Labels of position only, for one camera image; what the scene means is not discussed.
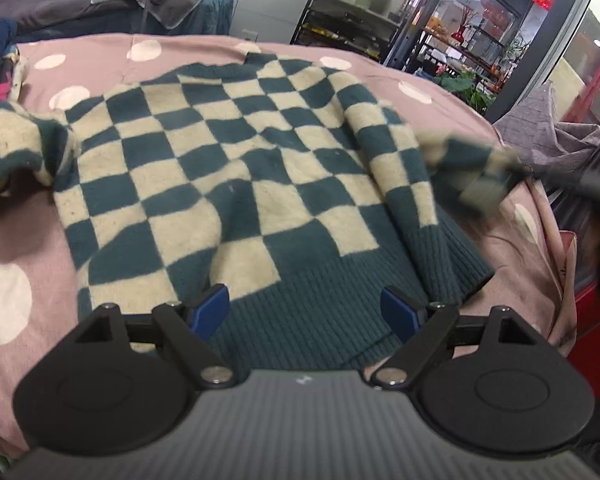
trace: white polka dot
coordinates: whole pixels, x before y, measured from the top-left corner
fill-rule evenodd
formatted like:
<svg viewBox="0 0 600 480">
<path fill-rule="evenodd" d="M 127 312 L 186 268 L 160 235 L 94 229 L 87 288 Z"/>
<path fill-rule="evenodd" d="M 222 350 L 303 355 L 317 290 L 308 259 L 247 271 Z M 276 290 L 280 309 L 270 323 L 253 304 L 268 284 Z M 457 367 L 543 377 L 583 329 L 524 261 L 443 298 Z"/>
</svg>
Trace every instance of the white polka dot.
<svg viewBox="0 0 600 480">
<path fill-rule="evenodd" d="M 538 227 L 531 213 L 522 204 L 516 204 L 513 213 L 518 227 L 529 242 L 538 243 Z"/>
<path fill-rule="evenodd" d="M 90 96 L 91 93 L 84 86 L 69 86 L 49 99 L 49 109 L 68 110 Z"/>
<path fill-rule="evenodd" d="M 0 345 L 17 338 L 31 314 L 31 286 L 16 264 L 0 264 Z"/>
<path fill-rule="evenodd" d="M 247 52 L 255 52 L 256 54 L 260 54 L 262 51 L 260 47 L 257 46 L 253 41 L 247 41 L 245 43 L 239 43 L 236 46 L 236 49 L 243 51 L 245 54 Z"/>
<path fill-rule="evenodd" d="M 415 99 L 416 101 L 421 102 L 424 105 L 431 104 L 431 96 L 429 94 L 421 92 L 417 88 L 411 86 L 406 81 L 400 81 L 398 83 L 398 88 L 400 89 L 400 92 L 410 97 L 411 99 Z"/>
<path fill-rule="evenodd" d="M 131 61 L 143 62 L 151 61 L 162 53 L 162 46 L 156 40 L 144 40 L 136 43 L 131 50 L 126 53 L 126 58 Z"/>
<path fill-rule="evenodd" d="M 47 70 L 49 68 L 55 68 L 56 66 L 62 65 L 66 56 L 64 54 L 52 54 L 51 56 L 43 57 L 37 62 L 33 68 L 36 70 Z"/>
<path fill-rule="evenodd" d="M 349 61 L 340 59 L 339 57 L 324 56 L 320 58 L 320 63 L 322 63 L 322 66 L 334 68 L 336 70 L 349 70 L 349 68 L 351 68 L 351 63 Z"/>
</svg>

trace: purple cloth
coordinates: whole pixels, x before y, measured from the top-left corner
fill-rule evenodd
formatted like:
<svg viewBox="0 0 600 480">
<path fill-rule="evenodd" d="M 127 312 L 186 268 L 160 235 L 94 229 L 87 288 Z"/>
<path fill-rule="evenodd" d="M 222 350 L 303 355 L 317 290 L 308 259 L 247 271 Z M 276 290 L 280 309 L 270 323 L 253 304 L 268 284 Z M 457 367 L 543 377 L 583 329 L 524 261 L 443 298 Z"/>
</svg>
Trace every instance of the purple cloth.
<svg viewBox="0 0 600 480">
<path fill-rule="evenodd" d="M 529 92 L 494 126 L 506 144 L 520 150 L 525 162 L 557 170 L 579 168 L 600 144 L 597 124 L 556 120 L 551 82 Z"/>
</svg>

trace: bed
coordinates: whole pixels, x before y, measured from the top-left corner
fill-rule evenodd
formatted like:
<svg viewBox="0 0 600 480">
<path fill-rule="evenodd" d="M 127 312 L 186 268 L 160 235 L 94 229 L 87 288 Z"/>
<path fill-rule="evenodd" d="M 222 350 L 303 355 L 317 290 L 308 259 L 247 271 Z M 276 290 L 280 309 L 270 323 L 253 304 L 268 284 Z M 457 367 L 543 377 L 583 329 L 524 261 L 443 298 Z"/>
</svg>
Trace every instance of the bed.
<svg viewBox="0 0 600 480">
<path fill-rule="evenodd" d="M 19 45 L 29 61 L 20 103 L 31 112 L 61 114 L 117 84 L 155 78 L 192 62 L 243 62 L 251 51 L 273 52 L 346 70 L 380 100 L 391 102 L 412 128 L 453 130 L 501 143 L 482 117 L 438 86 L 383 68 L 349 52 L 229 37 L 104 34 Z M 515 308 L 562 354 L 575 341 L 573 234 L 560 232 L 539 185 L 522 183 L 482 221 L 456 219 L 496 269 L 464 306 L 488 313 Z M 11 412 L 20 378 L 77 322 L 77 278 L 51 192 L 16 179 L 0 194 L 0 453 L 26 449 Z"/>
<path fill-rule="evenodd" d="M 169 1 L 150 5 L 145 17 L 136 0 L 0 0 L 0 18 L 18 23 L 15 41 L 19 43 L 109 32 L 164 36 L 229 33 L 234 0 Z M 165 5 L 169 9 L 160 12 Z"/>
</svg>

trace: sweater ribbed hem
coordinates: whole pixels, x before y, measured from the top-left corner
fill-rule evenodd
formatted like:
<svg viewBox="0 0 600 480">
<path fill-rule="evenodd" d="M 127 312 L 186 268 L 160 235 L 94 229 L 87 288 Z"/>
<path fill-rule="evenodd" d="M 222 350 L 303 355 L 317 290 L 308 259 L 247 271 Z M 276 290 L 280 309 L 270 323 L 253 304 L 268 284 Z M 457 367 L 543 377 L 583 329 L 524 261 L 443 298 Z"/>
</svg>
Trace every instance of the sweater ribbed hem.
<svg viewBox="0 0 600 480">
<path fill-rule="evenodd" d="M 458 282 L 464 303 L 493 277 L 495 271 L 480 255 L 469 237 L 440 207 L 438 221 L 446 238 L 453 274 Z"/>
<path fill-rule="evenodd" d="M 211 346 L 241 377 L 254 368 L 363 367 L 400 346 L 380 313 L 387 285 L 427 300 L 405 254 L 352 254 L 233 301 Z"/>
<path fill-rule="evenodd" d="M 163 76 L 157 77 L 152 82 L 160 82 L 163 78 L 173 76 L 175 73 L 184 76 L 190 76 L 202 79 L 223 79 L 223 80 L 243 80 L 256 78 L 256 72 L 266 65 L 267 62 L 276 60 L 275 54 L 256 54 L 248 53 L 244 63 L 228 63 L 226 65 L 206 65 L 203 63 L 191 63 L 177 68 L 173 72 L 168 72 Z"/>
<path fill-rule="evenodd" d="M 430 301 L 460 304 L 462 291 L 453 274 L 449 250 L 440 226 L 424 226 L 406 233 L 404 238 Z"/>
</svg>

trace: red vase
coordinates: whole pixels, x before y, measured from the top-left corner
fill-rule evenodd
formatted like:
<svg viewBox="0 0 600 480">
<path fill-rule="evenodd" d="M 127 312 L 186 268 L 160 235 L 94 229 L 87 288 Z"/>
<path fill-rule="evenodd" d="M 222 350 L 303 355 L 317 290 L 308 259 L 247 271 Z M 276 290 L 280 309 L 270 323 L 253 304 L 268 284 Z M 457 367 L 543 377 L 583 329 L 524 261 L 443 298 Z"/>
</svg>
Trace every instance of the red vase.
<svg viewBox="0 0 600 480">
<path fill-rule="evenodd" d="M 458 27 L 458 31 L 454 32 L 451 37 L 458 41 L 459 43 L 464 43 L 464 31 L 466 30 L 466 27 L 464 25 L 460 25 L 460 27 Z"/>
</svg>

